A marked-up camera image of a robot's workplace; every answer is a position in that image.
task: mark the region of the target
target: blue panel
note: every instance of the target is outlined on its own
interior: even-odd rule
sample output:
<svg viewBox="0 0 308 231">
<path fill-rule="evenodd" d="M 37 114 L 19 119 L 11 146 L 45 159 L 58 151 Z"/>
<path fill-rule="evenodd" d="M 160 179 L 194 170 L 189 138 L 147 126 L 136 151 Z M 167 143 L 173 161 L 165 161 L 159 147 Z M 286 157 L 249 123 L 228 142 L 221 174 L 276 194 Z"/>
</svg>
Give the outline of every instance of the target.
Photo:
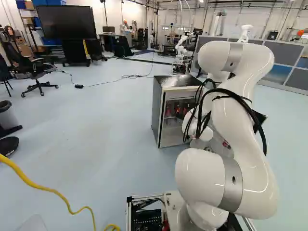
<svg viewBox="0 0 308 231">
<path fill-rule="evenodd" d="M 34 6 L 47 5 L 47 0 L 32 0 Z"/>
<path fill-rule="evenodd" d="M 291 70 L 291 67 L 274 65 L 272 70 L 262 80 L 283 84 Z"/>
<path fill-rule="evenodd" d="M 26 4 L 24 0 L 16 0 L 17 8 L 18 9 L 25 9 Z"/>
<path fill-rule="evenodd" d="M 62 5 L 61 0 L 47 0 L 48 5 Z"/>
<path fill-rule="evenodd" d="M 308 68 L 308 58 L 300 57 L 297 65 L 298 67 Z"/>
</svg>

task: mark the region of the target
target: yellow cable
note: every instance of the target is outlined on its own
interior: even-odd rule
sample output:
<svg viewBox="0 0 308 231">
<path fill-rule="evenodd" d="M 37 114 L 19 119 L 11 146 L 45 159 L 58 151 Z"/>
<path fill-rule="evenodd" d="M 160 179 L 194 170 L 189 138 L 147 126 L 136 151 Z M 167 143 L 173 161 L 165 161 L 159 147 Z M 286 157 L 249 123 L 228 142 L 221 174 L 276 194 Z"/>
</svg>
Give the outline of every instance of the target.
<svg viewBox="0 0 308 231">
<path fill-rule="evenodd" d="M 107 229 L 112 228 L 112 231 L 120 231 L 120 228 L 117 225 L 114 224 L 110 224 L 107 225 L 106 228 L 104 229 L 104 231 L 107 231 Z"/>
<path fill-rule="evenodd" d="M 3 156 L 0 154 L 0 161 L 5 163 L 6 165 L 10 166 L 16 173 L 17 175 L 24 181 L 24 183 L 26 183 L 27 185 L 31 186 L 32 188 L 35 189 L 40 189 L 43 191 L 48 191 L 48 192 L 52 192 L 54 194 L 56 194 L 57 196 L 59 196 L 62 200 L 64 200 L 64 202 L 66 203 L 67 209 L 69 211 L 70 214 L 75 215 L 77 213 L 80 213 L 83 209 L 87 208 L 91 214 L 92 214 L 92 221 L 93 221 L 93 228 L 94 231 L 96 231 L 96 224 L 95 224 L 95 218 L 94 218 L 94 213 L 93 210 L 89 207 L 89 206 L 83 206 L 80 210 L 78 210 L 77 212 L 73 212 L 71 209 L 71 205 L 69 204 L 68 200 L 61 194 L 59 193 L 57 190 L 55 189 L 51 189 L 45 186 L 41 186 L 38 185 L 34 182 L 32 182 L 20 169 L 20 167 L 15 164 L 12 160 L 10 160 L 9 158 Z M 113 230 L 116 229 L 117 231 L 120 231 L 120 228 L 116 225 L 108 225 L 104 231 L 106 231 L 109 227 L 113 227 Z"/>
</svg>

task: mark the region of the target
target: cabinet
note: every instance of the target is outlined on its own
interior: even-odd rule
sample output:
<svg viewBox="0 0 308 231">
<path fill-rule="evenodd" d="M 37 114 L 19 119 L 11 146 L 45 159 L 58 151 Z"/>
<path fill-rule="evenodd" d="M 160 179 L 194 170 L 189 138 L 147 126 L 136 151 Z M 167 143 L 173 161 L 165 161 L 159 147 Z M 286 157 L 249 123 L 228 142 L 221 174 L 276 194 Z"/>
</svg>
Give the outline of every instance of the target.
<svg viewBox="0 0 308 231">
<path fill-rule="evenodd" d="M 154 76 L 151 127 L 158 148 L 184 144 L 183 119 L 200 84 L 191 75 Z"/>
</svg>

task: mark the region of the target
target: office chair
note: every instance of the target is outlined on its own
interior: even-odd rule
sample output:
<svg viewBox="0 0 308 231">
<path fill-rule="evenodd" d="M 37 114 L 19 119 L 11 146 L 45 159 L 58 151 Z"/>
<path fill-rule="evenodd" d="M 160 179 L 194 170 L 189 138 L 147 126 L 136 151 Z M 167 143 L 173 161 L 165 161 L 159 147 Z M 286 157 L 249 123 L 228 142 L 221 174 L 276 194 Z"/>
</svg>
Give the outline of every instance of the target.
<svg viewBox="0 0 308 231">
<path fill-rule="evenodd" d="M 12 86 L 10 85 L 10 83 L 8 81 L 9 77 L 10 77 L 9 68 L 8 68 L 4 58 L 0 54 L 0 81 L 3 82 L 3 84 L 6 87 L 6 90 L 8 91 L 9 96 L 12 97 L 11 93 L 10 93 L 10 90 L 8 88 L 8 85 L 9 85 L 10 88 L 13 90 Z"/>
<path fill-rule="evenodd" d="M 35 85 L 28 86 L 28 90 L 22 92 L 21 97 L 24 98 L 26 96 L 26 93 L 31 92 L 36 88 L 39 89 L 41 96 L 44 96 L 42 87 L 59 88 L 58 85 L 51 85 L 50 82 L 40 83 L 38 81 L 38 78 L 41 78 L 48 73 L 51 73 L 51 69 L 53 68 L 51 64 L 43 63 L 44 58 L 29 60 L 28 57 L 23 57 L 12 46 L 8 34 L 5 31 L 0 32 L 0 40 L 8 59 L 18 63 L 19 65 L 13 66 L 12 70 L 23 74 L 31 73 L 30 78 L 36 81 Z"/>
</svg>

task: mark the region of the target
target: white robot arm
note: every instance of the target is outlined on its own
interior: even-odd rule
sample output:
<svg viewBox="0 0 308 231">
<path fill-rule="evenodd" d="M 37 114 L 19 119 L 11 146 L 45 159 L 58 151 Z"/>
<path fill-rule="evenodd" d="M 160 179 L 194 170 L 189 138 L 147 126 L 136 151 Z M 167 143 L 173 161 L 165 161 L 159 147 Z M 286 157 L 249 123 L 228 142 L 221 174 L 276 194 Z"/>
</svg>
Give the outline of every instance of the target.
<svg viewBox="0 0 308 231">
<path fill-rule="evenodd" d="M 240 35 L 240 38 L 237 40 L 237 42 L 241 42 L 241 43 L 247 43 L 248 42 L 248 32 L 253 28 L 252 25 L 243 25 L 241 26 L 242 28 L 242 32 Z M 222 83 L 224 81 L 227 80 L 228 76 L 229 76 L 230 72 L 226 72 L 226 71 L 221 71 L 221 69 L 215 69 L 212 68 L 211 72 L 208 73 L 207 78 L 210 78 L 211 80 L 213 80 L 216 83 Z M 205 99 L 204 102 L 204 106 L 203 106 L 203 112 L 204 114 L 202 116 L 205 116 L 212 108 L 212 98 L 207 97 Z M 190 110 L 184 118 L 183 124 L 182 124 L 182 131 L 185 132 L 186 130 L 186 126 L 188 124 L 189 118 L 191 117 L 193 113 L 193 109 Z M 190 126 L 189 126 L 189 130 L 188 130 L 188 135 L 190 136 L 194 136 L 196 133 L 196 127 L 197 127 L 197 118 L 198 115 L 194 114 L 195 118 L 192 120 Z M 209 141 L 211 140 L 213 137 L 213 131 L 210 128 L 206 128 L 205 131 L 202 133 L 202 136 L 200 137 L 201 141 Z"/>
<path fill-rule="evenodd" d="M 254 87 L 272 69 L 274 56 L 261 45 L 212 41 L 200 49 L 198 62 L 207 72 L 234 73 L 219 88 L 243 97 L 251 107 Z M 216 96 L 226 94 L 214 92 L 205 99 L 211 99 L 213 124 L 232 147 L 234 159 L 191 148 L 178 156 L 175 167 L 187 212 L 203 230 L 222 225 L 224 210 L 247 218 L 270 218 L 279 198 L 275 176 L 255 138 L 251 116 L 234 98 L 216 98 L 212 102 Z M 222 223 L 217 215 L 223 216 Z"/>
<path fill-rule="evenodd" d="M 184 46 L 182 46 L 182 43 L 186 41 L 186 39 L 193 35 L 193 33 L 188 34 L 187 32 L 185 32 L 182 36 L 181 39 L 179 40 L 179 42 L 177 43 L 177 45 L 175 46 L 175 49 L 178 51 L 178 54 L 176 56 L 177 59 L 182 60 L 184 55 L 187 54 L 187 50 L 184 48 Z"/>
</svg>

